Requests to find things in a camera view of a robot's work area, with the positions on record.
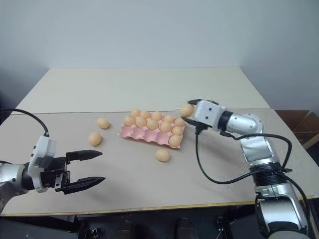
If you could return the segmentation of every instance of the shoe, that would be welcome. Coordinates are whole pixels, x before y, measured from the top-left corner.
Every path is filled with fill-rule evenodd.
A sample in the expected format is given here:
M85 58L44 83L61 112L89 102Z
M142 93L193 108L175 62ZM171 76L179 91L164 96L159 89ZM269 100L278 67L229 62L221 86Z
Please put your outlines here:
M194 225L187 218L181 218L175 224L175 239L199 239Z
M135 227L133 223L125 223L111 234L110 239L135 239Z

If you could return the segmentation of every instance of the pink egg carton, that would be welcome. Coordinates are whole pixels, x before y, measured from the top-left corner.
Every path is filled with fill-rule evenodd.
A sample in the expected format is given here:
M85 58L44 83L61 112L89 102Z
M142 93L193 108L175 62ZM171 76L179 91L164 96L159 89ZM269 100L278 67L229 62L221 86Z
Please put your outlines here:
M170 124L171 130L175 126L174 123ZM169 138L173 135L172 132L167 132L167 133L162 133L159 129L150 130L147 126L144 126L143 128L138 128L135 124L128 127L125 124L122 125L121 127L121 132L118 133L120 136L124 138L132 137L133 139L143 139L146 142L156 142L159 145L168 145L169 147L170 144L168 143Z

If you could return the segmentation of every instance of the white wall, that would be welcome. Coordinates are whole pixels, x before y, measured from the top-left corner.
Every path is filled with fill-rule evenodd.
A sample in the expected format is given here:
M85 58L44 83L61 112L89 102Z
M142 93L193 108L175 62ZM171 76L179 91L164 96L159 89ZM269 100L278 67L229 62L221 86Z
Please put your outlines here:
M1 0L0 93L48 68L242 66L275 109L319 114L317 0Z

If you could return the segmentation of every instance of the brown egg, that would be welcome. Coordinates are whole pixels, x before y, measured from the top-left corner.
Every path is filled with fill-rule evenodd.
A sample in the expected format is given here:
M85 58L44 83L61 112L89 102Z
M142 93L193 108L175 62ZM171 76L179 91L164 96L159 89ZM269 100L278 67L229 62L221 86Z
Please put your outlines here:
M182 118L177 118L177 119L175 119L174 124L176 126L183 126L184 125L184 120Z
M159 123L153 119L148 119L148 122L146 125L150 130L157 129L159 127Z
M132 117L132 116L126 116L124 118L124 124L127 126L127 127L130 127L132 125L135 124L135 118Z
M139 116L140 113L141 113L141 111L139 109L134 109L134 110L131 111L130 116L136 117L136 116Z
M160 162L167 162L170 159L170 154L166 149L159 149L155 153L155 158Z
M151 114L147 111L141 111L140 116L145 118L145 119L148 119L149 117L151 117Z
M173 123L174 122L174 117L170 116L170 115L164 116L163 121L164 122Z
M194 106L191 104L185 104L180 109L180 115L183 117L190 117L194 113Z
M171 129L170 123L168 122L161 123L159 129L162 133L170 132L170 129Z
M183 128L180 127L180 126L175 126L171 132L174 134L174 135L179 135L181 136L183 134Z
M135 119L135 124L138 128L143 128L146 125L146 119L143 117L137 116Z
M95 124L102 129L110 127L110 122L107 118L98 118L95 120Z
M172 148L176 148L181 143L181 137L178 135L173 135L169 138L168 143Z
M90 135L88 137L88 141L89 141L90 145L92 145L92 146L96 146L96 145L100 144L101 140L102 140L102 137L97 132L90 133Z
M161 113L160 113L160 112L155 111L155 112L153 112L153 113L152 113L151 118L152 118L153 120L158 121L158 120L161 120L162 115L161 115Z

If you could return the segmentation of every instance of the loose egg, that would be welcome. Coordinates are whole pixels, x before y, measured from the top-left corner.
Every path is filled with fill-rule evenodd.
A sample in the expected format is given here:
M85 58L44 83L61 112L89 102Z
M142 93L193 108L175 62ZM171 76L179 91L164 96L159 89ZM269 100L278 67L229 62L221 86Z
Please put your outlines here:
M159 129L162 133L170 132L170 129L171 129L170 123L169 122L161 123Z
M167 162L170 159L170 154L166 149L159 149L155 153L155 158L160 162Z
M153 113L152 113L151 118L152 118L153 120L158 121L158 120L161 120L162 115L161 115L161 113L160 113L160 112L155 111L155 112L153 112Z
M189 117L194 113L194 106L191 104L185 104L181 109L180 109L180 115L183 117Z
M179 135L181 136L183 134L183 128L180 127L180 126L175 126L171 132L174 134L174 135Z
M175 119L174 124L176 126L183 126L184 125L184 120L182 118L177 118L177 119Z
M124 124L127 126L127 127L130 127L132 125L135 124L135 118L132 117L132 116L126 116L124 118Z
M135 124L138 128L143 128L146 125L146 119L144 119L143 117L136 117L135 119Z
M92 146L96 146L96 145L100 144L101 140L102 140L102 136L97 132L90 133L90 135L88 137L88 141L89 141L90 145L92 145Z
M95 120L95 124L98 127L102 128L102 129L106 129L106 128L110 127L110 122L106 118L98 118L98 119L96 119Z
M141 111L140 116L145 118L145 119L148 119L149 117L151 117L151 114L147 111Z
M139 116L140 113L141 113L141 111L140 111L139 109L134 109L134 110L131 111L131 114L130 114L130 115L131 115L132 117L136 117L136 116Z
M174 122L174 117L170 116L170 115L164 116L163 121L164 122L173 123Z
M181 137L178 135L173 135L169 138L168 143L172 148L176 148L181 143Z
M159 123L157 121L153 120L153 119L148 119L148 122L147 122L146 125L152 131L159 127Z

